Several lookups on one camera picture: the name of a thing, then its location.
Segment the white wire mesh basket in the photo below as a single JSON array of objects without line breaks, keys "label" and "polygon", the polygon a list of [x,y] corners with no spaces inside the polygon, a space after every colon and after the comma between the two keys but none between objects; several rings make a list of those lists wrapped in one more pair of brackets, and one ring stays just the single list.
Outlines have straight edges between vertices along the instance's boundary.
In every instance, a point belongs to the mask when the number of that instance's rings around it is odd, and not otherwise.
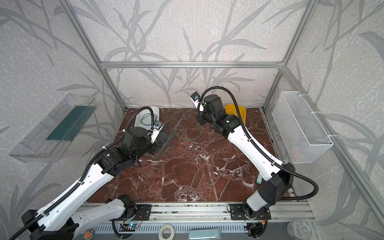
[{"label": "white wire mesh basket", "polygon": [[294,163],[314,162],[333,146],[316,113],[297,91],[281,92],[272,116]]}]

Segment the wall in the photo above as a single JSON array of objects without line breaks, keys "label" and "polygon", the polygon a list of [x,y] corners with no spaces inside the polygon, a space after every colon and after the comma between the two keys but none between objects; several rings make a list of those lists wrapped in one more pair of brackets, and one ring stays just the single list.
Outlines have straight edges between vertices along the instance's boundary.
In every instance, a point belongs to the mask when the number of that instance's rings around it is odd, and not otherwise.
[{"label": "wall", "polygon": [[[71,0],[102,61],[281,61],[307,0]],[[274,69],[109,69],[128,106],[191,106],[230,88],[261,106]]]},{"label": "wall", "polygon": [[[322,1],[288,67],[317,105],[349,152],[384,196],[383,103],[384,1]],[[280,91],[292,88],[283,78]],[[272,119],[282,149],[284,144]],[[320,187],[309,200],[326,239],[384,239],[384,229],[332,150],[311,164],[296,164]],[[295,181],[299,194],[311,187]]]},{"label": "wall", "polygon": [[[114,137],[123,116],[56,1],[0,2],[0,236],[20,227],[78,178]],[[8,154],[68,93],[94,96],[93,116],[57,163],[23,163]],[[24,233],[19,239],[29,239]]]}]

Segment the transparent basket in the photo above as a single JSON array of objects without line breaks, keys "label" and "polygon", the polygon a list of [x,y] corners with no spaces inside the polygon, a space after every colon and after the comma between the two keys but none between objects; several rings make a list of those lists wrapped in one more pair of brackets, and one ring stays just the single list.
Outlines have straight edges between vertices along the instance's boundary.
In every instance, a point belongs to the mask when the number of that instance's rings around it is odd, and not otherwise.
[{"label": "transparent basket", "polygon": [[57,162],[95,111],[93,100],[68,94],[9,155],[22,162]]},{"label": "transparent basket", "polygon": [[316,113],[297,91],[281,92],[272,116],[294,163],[314,162],[333,146]]}]

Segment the marble surface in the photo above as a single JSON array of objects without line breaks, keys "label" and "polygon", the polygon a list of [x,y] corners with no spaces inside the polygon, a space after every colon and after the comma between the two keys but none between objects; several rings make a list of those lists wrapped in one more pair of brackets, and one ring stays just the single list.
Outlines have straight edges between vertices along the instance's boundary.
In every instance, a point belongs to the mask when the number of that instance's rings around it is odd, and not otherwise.
[{"label": "marble surface", "polygon": [[[169,133],[187,108],[160,109],[160,121],[169,121]],[[129,109],[120,129],[133,115]],[[172,140],[160,159],[144,155],[141,166],[125,169],[112,181],[101,187],[88,202],[107,202],[127,194],[135,202],[177,201],[243,201],[259,185],[258,171],[248,158],[228,140],[214,132],[209,125],[202,127],[195,119],[197,111],[184,116],[178,135]],[[248,108],[245,125],[252,135],[275,154],[263,122],[260,109]]]}]

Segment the floral wallpaper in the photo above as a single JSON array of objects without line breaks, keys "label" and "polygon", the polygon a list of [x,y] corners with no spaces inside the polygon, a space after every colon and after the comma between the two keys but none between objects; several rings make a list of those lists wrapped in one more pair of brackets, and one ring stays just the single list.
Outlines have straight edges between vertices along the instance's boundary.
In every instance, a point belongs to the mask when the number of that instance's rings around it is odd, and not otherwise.
[{"label": "floral wallpaper", "polygon": [[[288,63],[382,196],[383,7],[382,0],[322,1]],[[279,92],[291,90],[283,78],[266,109],[283,154],[284,144],[270,113]],[[319,194],[309,202],[326,239],[384,239],[383,226],[332,150],[314,163],[295,167],[319,184]],[[311,191],[311,187],[301,181],[295,181],[295,187],[299,194]]]},{"label": "floral wallpaper", "polygon": [[[307,5],[307,0],[70,2],[102,61],[281,61]],[[213,85],[237,93],[244,106],[261,106],[277,69],[108,72],[127,106],[191,106],[192,92]]]},{"label": "floral wallpaper", "polygon": [[[20,216],[57,197],[89,159],[114,138],[124,115],[64,15],[46,0],[0,2],[0,236],[21,227]],[[9,152],[68,93],[98,105],[57,163],[21,162]],[[24,233],[19,239],[29,239]]]}]

